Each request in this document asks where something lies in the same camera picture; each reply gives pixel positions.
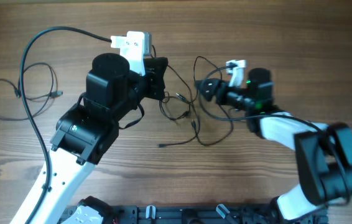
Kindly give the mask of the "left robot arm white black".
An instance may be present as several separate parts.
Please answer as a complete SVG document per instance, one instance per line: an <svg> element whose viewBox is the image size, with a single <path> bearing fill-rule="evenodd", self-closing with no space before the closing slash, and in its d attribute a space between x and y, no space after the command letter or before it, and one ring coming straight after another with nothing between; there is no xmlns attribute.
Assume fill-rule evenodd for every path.
<svg viewBox="0 0 352 224"><path fill-rule="evenodd" d="M59 119L51 139L50 169L43 168L13 223L57 223L76 190L119 135L119 121L143 98L164 99L165 57L142 60L143 72L121 55L92 62L86 91Z"/></svg>

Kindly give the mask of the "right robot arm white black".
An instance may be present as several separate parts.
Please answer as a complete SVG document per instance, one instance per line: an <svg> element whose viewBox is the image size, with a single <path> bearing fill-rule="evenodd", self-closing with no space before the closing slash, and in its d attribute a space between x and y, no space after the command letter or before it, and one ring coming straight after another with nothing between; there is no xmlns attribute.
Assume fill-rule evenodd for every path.
<svg viewBox="0 0 352 224"><path fill-rule="evenodd" d="M295 152L299 184L274 198L263 217L292 223L319 210L349 204L352 196L352 131L345 123L314 123L296 118L274 104L271 73L254 68L246 87L208 74L195 81L198 98L216 100L245 112L250 132Z"/></svg>

